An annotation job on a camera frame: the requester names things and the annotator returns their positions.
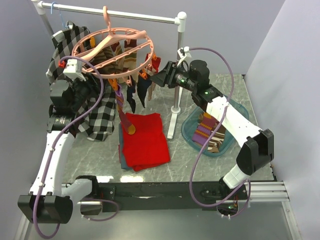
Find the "navy patterned sock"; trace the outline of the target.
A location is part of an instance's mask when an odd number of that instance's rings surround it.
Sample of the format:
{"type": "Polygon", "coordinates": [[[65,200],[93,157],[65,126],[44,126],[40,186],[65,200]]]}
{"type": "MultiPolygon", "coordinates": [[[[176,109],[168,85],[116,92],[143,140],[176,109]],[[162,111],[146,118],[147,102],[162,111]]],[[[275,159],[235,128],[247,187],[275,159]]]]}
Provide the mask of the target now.
{"type": "Polygon", "coordinates": [[[136,101],[133,98],[134,93],[136,92],[136,82],[131,80],[131,84],[127,86],[126,90],[126,100],[130,105],[131,111],[134,114],[136,111],[136,101]]]}
{"type": "Polygon", "coordinates": [[[152,82],[149,80],[149,78],[144,79],[142,76],[138,76],[138,82],[137,82],[137,95],[139,97],[139,100],[143,107],[145,107],[145,99],[147,95],[147,90],[150,87],[152,82]]]}

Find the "pink round sock hanger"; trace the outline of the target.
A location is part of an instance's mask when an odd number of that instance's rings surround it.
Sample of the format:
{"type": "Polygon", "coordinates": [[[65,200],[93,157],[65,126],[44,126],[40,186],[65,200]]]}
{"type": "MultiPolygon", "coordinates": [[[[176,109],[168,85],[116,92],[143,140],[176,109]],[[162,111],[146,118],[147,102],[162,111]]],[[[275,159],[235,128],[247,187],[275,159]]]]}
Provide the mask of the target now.
{"type": "Polygon", "coordinates": [[[112,74],[101,74],[103,79],[117,79],[120,84],[131,84],[131,80],[138,78],[139,72],[144,73],[146,68],[153,66],[153,61],[157,58],[154,51],[154,43],[147,36],[145,30],[137,30],[127,27],[112,27],[108,8],[103,7],[103,18],[106,23],[106,29],[90,33],[79,40],[72,49],[71,55],[79,57],[88,62],[93,61],[95,56],[103,49],[110,49],[114,55],[113,58],[93,65],[97,70],[112,62],[117,63],[116,72],[112,74]],[[124,51],[125,40],[137,40],[137,47],[129,51],[124,51]],[[124,57],[132,52],[137,52],[136,68],[124,71],[124,57]]]}

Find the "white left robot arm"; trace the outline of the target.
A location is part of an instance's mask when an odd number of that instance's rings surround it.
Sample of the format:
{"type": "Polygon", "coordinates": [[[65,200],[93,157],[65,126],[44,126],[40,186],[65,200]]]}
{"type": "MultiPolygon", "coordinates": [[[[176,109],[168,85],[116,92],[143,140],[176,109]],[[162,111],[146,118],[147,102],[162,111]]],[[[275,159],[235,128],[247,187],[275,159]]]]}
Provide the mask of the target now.
{"type": "Polygon", "coordinates": [[[31,223],[66,224],[74,205],[82,199],[96,200],[100,188],[96,176],[81,175],[70,187],[63,189],[63,173],[69,152],[75,141],[83,103],[91,97],[101,100],[101,81],[75,79],[57,80],[50,85],[49,118],[42,162],[29,193],[20,195],[17,205],[31,223]]]}

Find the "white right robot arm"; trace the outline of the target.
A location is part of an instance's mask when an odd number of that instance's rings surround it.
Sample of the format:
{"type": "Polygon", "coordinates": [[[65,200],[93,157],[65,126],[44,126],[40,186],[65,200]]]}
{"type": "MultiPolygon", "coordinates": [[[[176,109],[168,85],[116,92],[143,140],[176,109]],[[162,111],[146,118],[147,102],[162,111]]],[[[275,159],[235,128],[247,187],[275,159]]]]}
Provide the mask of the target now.
{"type": "Polygon", "coordinates": [[[237,186],[274,159],[274,134],[262,130],[241,115],[216,87],[210,84],[210,71],[203,60],[193,60],[185,70],[169,61],[165,68],[150,77],[160,87],[182,87],[191,92],[194,103],[214,117],[240,146],[235,166],[221,178],[219,193],[230,200],[237,186]]]}

